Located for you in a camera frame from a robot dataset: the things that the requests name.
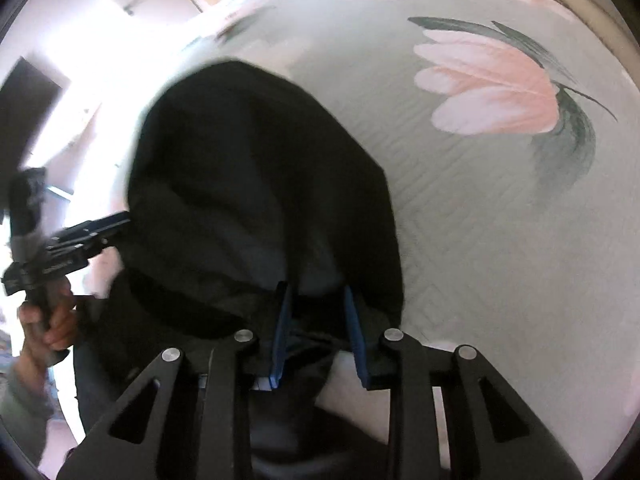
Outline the grey sleeve forearm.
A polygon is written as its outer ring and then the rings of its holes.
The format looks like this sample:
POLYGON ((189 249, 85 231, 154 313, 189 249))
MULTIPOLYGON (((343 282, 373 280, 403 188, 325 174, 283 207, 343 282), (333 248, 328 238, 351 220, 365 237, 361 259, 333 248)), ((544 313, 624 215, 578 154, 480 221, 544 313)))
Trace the grey sleeve forearm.
POLYGON ((18 358, 6 374, 1 420, 6 431, 34 466, 47 445, 47 426, 53 414, 46 391, 46 371, 18 358))

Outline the person's left hand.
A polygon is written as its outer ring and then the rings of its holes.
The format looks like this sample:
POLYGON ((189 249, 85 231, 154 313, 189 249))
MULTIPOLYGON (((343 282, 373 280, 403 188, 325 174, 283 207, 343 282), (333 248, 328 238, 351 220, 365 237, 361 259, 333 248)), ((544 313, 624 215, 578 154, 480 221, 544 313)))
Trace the person's left hand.
POLYGON ((44 327, 43 310, 30 301, 25 300, 17 310, 25 339, 16 367, 31 382, 36 377, 43 378, 52 361, 52 353, 70 348, 77 335, 76 299, 70 281, 61 278, 47 289, 53 299, 48 328, 44 327))

